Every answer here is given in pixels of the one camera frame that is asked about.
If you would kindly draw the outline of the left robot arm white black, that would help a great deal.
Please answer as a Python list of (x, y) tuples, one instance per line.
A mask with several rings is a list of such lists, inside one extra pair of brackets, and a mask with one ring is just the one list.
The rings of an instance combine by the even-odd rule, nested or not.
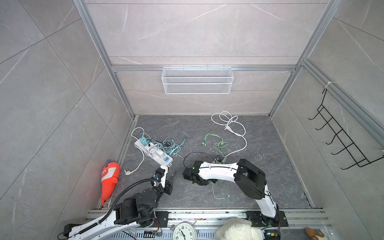
[[(171, 195), (176, 171), (168, 177), (168, 168), (161, 166), (151, 178), (143, 179), (125, 188), (115, 199), (108, 212), (85, 224), (67, 224), (58, 240), (103, 240), (120, 232), (135, 228), (165, 228), (169, 212), (155, 209), (163, 194)], [(152, 187), (131, 197), (120, 199), (134, 187), (151, 183)]]

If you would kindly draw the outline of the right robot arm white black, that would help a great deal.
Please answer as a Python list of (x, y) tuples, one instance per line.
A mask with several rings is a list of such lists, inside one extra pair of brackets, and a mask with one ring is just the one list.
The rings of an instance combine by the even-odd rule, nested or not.
[(258, 204), (264, 226), (276, 227), (280, 223), (279, 207), (269, 191), (266, 174), (246, 159), (233, 164), (213, 164), (195, 161), (183, 171), (185, 180), (206, 186), (218, 180), (236, 183), (242, 192)]

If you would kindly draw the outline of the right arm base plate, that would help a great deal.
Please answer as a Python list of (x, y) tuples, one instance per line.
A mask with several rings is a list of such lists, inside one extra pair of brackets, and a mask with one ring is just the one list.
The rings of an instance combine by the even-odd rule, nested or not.
[(246, 211), (246, 220), (252, 222), (252, 227), (288, 227), (288, 221), (283, 211), (278, 210), (275, 217), (264, 216), (261, 211)]

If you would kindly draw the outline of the white multicolour power strip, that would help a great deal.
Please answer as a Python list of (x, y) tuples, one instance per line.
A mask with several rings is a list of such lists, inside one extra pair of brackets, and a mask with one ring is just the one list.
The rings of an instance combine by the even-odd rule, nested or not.
[(140, 139), (138, 139), (135, 142), (135, 147), (139, 148), (145, 156), (150, 157), (161, 166), (170, 167), (173, 163), (173, 158), (166, 154), (162, 150), (162, 145), (157, 142), (150, 141), (147, 146), (144, 146)]

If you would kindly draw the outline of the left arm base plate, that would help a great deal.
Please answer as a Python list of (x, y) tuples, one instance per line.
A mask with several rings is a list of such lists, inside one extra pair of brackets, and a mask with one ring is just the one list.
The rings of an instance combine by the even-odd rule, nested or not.
[(150, 225), (150, 228), (157, 228), (158, 224), (160, 224), (161, 228), (166, 228), (168, 226), (169, 221), (169, 214), (168, 211), (157, 211), (155, 210), (156, 219), (152, 222)]

